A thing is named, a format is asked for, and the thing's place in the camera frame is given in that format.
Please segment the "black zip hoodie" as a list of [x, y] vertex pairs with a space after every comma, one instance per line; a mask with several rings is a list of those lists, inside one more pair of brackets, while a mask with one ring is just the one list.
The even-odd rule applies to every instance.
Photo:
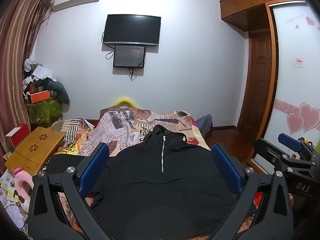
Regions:
[[115, 239], [191, 239], [214, 232], [237, 201], [209, 150], [157, 125], [104, 162], [92, 212]]

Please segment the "white heart wardrobe door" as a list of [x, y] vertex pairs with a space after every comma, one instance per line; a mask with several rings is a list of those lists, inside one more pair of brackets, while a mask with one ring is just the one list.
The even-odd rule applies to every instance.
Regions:
[[278, 142], [285, 133], [319, 148], [319, 19], [305, 2], [270, 5], [277, 38], [277, 86], [264, 139], [293, 159]]

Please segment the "newspaper print blanket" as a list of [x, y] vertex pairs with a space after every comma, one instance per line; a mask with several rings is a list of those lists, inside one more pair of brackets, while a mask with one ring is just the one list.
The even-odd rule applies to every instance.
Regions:
[[50, 129], [65, 134], [60, 147], [70, 146], [79, 140], [79, 155], [89, 156], [100, 142], [104, 142], [114, 157], [123, 149], [141, 143], [156, 125], [185, 134], [189, 144], [209, 148], [195, 120], [184, 111], [158, 114], [151, 110], [113, 106], [100, 111], [96, 125], [83, 118], [59, 119]]

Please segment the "bamboo folding lap table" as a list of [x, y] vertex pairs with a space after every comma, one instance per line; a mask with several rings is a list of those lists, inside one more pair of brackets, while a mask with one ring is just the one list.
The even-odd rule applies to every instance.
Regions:
[[5, 162], [6, 168], [10, 172], [23, 168], [31, 176], [35, 176], [55, 153], [64, 137], [63, 132], [37, 127], [15, 148]]

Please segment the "grey purple backpack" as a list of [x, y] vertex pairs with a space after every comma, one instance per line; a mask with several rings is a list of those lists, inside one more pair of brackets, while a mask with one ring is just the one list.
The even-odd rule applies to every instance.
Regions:
[[207, 114], [199, 118], [198, 120], [196, 120], [196, 126], [198, 127], [201, 135], [204, 138], [210, 135], [213, 127], [212, 116], [210, 114]]

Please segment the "pink plush toy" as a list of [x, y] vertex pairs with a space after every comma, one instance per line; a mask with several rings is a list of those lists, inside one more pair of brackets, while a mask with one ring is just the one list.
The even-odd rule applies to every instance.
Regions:
[[33, 190], [34, 183], [32, 176], [23, 168], [19, 167], [14, 170], [15, 192], [18, 196], [21, 207], [25, 212], [29, 212], [30, 195]]

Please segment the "brown wooden door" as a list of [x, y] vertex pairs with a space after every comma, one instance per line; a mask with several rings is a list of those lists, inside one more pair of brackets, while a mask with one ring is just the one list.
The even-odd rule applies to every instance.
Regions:
[[249, 32], [248, 71], [238, 131], [255, 141], [268, 111], [272, 72], [272, 42], [269, 29]]

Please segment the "red box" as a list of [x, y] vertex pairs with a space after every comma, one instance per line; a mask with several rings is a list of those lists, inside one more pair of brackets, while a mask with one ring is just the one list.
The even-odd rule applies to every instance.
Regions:
[[28, 135], [30, 130], [27, 124], [19, 124], [14, 127], [9, 133], [5, 135], [7, 139], [11, 142], [13, 147], [19, 145]]

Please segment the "yellow pillow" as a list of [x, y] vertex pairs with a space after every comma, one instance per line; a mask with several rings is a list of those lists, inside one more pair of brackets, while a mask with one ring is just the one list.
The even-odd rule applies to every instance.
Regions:
[[114, 106], [127, 106], [137, 108], [137, 104], [128, 97], [121, 97], [114, 102]]

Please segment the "dark grey-green garment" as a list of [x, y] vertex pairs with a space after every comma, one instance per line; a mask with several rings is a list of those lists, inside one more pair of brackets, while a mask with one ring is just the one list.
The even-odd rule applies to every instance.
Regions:
[[70, 99], [64, 85], [59, 81], [53, 81], [47, 77], [44, 80], [39, 79], [35, 82], [36, 87], [43, 87], [44, 90], [53, 91], [60, 101], [66, 105], [70, 103]]

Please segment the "orange shoe box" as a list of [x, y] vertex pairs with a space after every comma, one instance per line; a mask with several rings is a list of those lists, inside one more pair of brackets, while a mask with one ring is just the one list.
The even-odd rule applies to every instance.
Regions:
[[51, 98], [50, 91], [44, 90], [38, 93], [27, 94], [27, 101], [29, 103], [37, 103]]

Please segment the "white cloth pile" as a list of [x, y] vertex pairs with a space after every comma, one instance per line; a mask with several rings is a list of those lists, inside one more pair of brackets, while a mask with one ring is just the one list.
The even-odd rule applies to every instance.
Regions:
[[42, 64], [38, 62], [31, 61], [31, 59], [26, 59], [24, 61], [23, 69], [28, 75], [31, 75], [36, 81], [44, 80], [46, 78], [49, 78], [54, 82], [57, 81], [57, 79], [53, 75], [53, 72], [50, 69], [44, 67]]

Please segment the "wooden overhead cabinet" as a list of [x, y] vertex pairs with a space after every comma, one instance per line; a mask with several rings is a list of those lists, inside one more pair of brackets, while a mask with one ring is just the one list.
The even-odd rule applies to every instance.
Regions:
[[244, 32], [267, 29], [266, 3], [274, 1], [278, 0], [221, 0], [221, 20]]

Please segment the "striped brown curtain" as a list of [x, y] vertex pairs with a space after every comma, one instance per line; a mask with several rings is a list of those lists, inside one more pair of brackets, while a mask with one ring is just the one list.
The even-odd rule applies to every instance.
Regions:
[[23, 65], [31, 52], [52, 0], [13, 0], [1, 17], [1, 173], [10, 151], [5, 135], [29, 124], [22, 95]]

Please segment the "small black wall monitor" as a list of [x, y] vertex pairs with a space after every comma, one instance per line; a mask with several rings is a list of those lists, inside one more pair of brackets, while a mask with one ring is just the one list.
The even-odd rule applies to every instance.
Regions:
[[144, 68], [145, 46], [116, 45], [113, 56], [113, 67]]

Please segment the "black wall television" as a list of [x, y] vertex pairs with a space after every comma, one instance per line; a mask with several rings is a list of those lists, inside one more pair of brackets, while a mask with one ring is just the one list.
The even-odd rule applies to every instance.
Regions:
[[103, 44], [158, 46], [161, 18], [149, 15], [109, 14]]

